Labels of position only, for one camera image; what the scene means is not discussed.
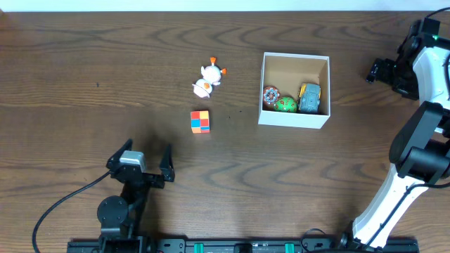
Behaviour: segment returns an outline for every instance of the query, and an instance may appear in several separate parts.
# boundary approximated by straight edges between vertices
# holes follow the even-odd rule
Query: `white duck toy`
[[[220,85],[221,74],[226,74],[226,69],[220,70],[216,65],[216,58],[211,57],[211,66],[203,67],[200,69],[203,78],[199,79],[195,84],[194,93],[201,97],[210,97],[212,92],[211,85]]]

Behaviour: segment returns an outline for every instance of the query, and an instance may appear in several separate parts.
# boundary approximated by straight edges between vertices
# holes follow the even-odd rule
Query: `green strip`
[[[294,244],[293,243],[286,243],[284,244],[285,253],[294,253]]]
[[[194,243],[194,253],[203,253],[202,243]]]

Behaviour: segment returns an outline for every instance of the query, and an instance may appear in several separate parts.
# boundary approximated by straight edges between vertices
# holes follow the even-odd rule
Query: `cardboard box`
[[[280,91],[281,97],[290,96],[298,100],[299,88],[305,82],[318,84],[321,87],[317,115],[275,112],[262,102],[262,91],[266,86],[275,86]],[[330,116],[330,58],[328,56],[264,53],[258,124],[320,129]]]

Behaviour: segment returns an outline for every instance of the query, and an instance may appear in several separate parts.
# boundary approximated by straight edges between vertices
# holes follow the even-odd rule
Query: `blue square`
[[[199,119],[192,119],[191,120],[191,127],[200,127],[200,120]]]

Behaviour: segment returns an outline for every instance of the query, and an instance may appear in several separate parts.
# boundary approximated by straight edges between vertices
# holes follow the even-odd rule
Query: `red square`
[[[191,119],[200,119],[200,112],[191,112]]]
[[[201,119],[200,120],[200,126],[201,127],[209,127],[210,126],[210,120],[209,119]]]

